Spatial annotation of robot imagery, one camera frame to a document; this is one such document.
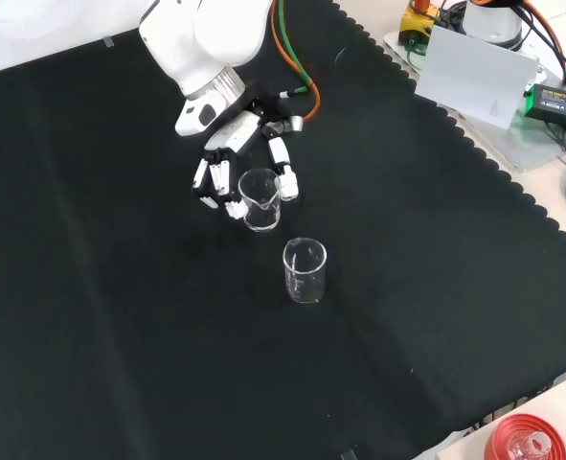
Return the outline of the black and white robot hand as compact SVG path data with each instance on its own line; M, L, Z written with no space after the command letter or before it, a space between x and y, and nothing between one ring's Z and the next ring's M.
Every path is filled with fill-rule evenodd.
M202 150L192 194L211 209L225 209L231 219L243 219L248 207L238 191L238 159L262 138L268 144L282 200L297 198L299 183L283 136L302 131L306 119L281 104L282 99L294 95L269 95L251 88L232 102L213 89L190 95L176 122L177 134L188 137L210 128L214 131Z

